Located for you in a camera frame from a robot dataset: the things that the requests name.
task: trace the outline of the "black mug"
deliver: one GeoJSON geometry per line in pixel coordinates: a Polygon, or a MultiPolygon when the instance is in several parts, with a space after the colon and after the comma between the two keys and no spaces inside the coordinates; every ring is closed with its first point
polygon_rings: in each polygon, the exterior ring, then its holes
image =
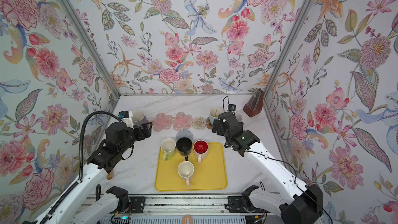
{"type": "Polygon", "coordinates": [[[192,141],[189,138],[180,138],[176,143],[177,151],[181,156],[185,157],[185,160],[188,161],[188,155],[191,154],[192,151],[192,141]]]}

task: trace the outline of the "yellow tray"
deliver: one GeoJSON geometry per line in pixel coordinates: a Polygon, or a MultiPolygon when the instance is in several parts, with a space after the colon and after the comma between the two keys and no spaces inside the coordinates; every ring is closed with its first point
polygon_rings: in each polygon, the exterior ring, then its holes
{"type": "Polygon", "coordinates": [[[177,172],[178,165],[185,161],[185,158],[178,152],[167,161],[163,161],[163,152],[159,149],[158,170],[156,172],[155,188],[157,191],[192,191],[192,190],[217,190],[225,189],[227,186],[224,152],[222,144],[210,142],[207,157],[198,163],[193,151],[188,156],[195,170],[193,178],[187,187],[177,172]]]}

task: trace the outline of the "brown wooden metronome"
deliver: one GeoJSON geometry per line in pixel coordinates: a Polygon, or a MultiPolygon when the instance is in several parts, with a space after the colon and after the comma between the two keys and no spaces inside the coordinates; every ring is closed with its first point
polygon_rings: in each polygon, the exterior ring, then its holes
{"type": "Polygon", "coordinates": [[[257,89],[243,107],[243,111],[251,118],[259,114],[263,109],[263,97],[264,91],[257,89]]]}

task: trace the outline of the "wallpaper panel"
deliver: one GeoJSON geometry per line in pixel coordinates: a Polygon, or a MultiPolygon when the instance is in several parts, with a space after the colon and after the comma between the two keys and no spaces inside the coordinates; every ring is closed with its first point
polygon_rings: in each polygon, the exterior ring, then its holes
{"type": "MultiPolygon", "coordinates": [[[[0,0],[0,223],[34,220],[78,174],[81,123],[116,98],[56,0],[0,0]]],[[[87,158],[107,116],[89,120],[87,158]]]]}
{"type": "Polygon", "coordinates": [[[334,223],[398,223],[397,12],[396,0],[315,0],[266,98],[334,223]]]}
{"type": "Polygon", "coordinates": [[[70,0],[122,94],[264,88],[303,0],[70,0]]]}

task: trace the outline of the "floral wallpaper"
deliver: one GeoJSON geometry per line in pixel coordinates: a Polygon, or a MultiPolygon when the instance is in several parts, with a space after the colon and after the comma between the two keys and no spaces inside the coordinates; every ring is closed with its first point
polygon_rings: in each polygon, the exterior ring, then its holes
{"type": "MultiPolygon", "coordinates": [[[[75,33],[56,0],[0,0],[0,223],[34,220],[61,195],[82,121],[115,105],[75,33]]],[[[85,157],[106,122],[89,120],[85,157]]]]}
{"type": "Polygon", "coordinates": [[[122,95],[263,89],[303,1],[70,0],[122,95]]]}
{"type": "Polygon", "coordinates": [[[397,32],[396,0],[315,0],[266,97],[334,223],[398,223],[397,32]]]}

